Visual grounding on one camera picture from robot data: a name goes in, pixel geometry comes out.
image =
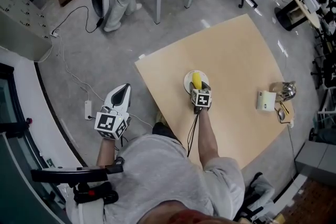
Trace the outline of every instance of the concrete floor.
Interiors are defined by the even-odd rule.
[[[163,0],[162,20],[156,25],[152,19],[154,0],[138,0],[143,4],[143,9],[123,18],[121,28],[108,34],[101,29],[93,34],[86,33],[84,26],[87,12],[79,9],[61,26],[65,57],[71,71],[90,83],[103,98],[114,87],[131,83],[133,93],[130,112],[154,124],[157,106],[134,65],[139,56],[148,55],[209,25],[247,13],[270,47],[285,81],[295,80],[297,83],[298,93],[293,99],[295,125],[291,129],[294,152],[297,154],[308,137],[313,115],[319,106],[310,75],[314,30],[306,22],[288,32],[275,19],[274,8],[278,5],[274,0],[256,1],[259,4],[258,12],[247,3],[243,8],[238,8],[240,0],[193,0],[189,9],[184,8],[183,0]],[[280,7],[285,6],[281,0],[278,3]],[[89,7],[88,29],[94,29],[98,18],[92,9],[91,0],[73,0],[64,8],[60,8],[57,0],[50,0],[45,6],[45,13],[51,27],[57,26],[70,11],[81,5]],[[281,52],[278,41],[287,50],[287,59]],[[88,164],[94,164],[101,137],[93,129],[94,121],[84,120],[87,94],[72,82],[71,76],[66,72],[58,54],[59,42],[59,38],[54,40],[55,48],[49,59],[39,64],[41,75],[51,103],[71,133],[75,147]],[[99,111],[102,102],[91,91],[90,95],[93,111]],[[133,119],[126,137],[145,132],[150,132],[150,128]],[[243,169],[246,182],[258,171],[263,172],[274,185],[276,194],[291,180],[295,170],[287,128]]]

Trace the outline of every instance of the glass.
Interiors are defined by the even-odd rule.
[[[10,94],[8,81],[0,79],[0,123],[17,122]]]

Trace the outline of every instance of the white plate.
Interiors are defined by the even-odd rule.
[[[193,81],[193,73],[195,72],[199,72],[199,74],[201,75],[201,80],[209,85],[209,79],[206,76],[206,74],[204,74],[202,71],[199,71],[199,70],[192,70],[187,75],[185,75],[184,82],[183,82],[184,88],[189,94],[190,94],[190,82]]]

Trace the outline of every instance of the silver kettle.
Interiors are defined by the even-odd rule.
[[[275,82],[269,87],[270,92],[277,94],[276,102],[286,102],[292,99],[296,94],[295,81],[291,82]]]

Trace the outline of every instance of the small white box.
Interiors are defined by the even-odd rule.
[[[209,108],[211,105],[211,91],[193,89],[191,101],[195,106]]]
[[[127,112],[123,112],[123,114],[116,110],[112,110],[110,113],[97,112],[94,129],[104,138],[118,140],[128,127],[125,120],[128,118]]]
[[[262,111],[274,111],[275,92],[259,91],[257,100],[257,109]]]
[[[92,116],[92,102],[90,100],[85,101],[84,116],[86,120],[92,119],[92,118],[89,118]]]

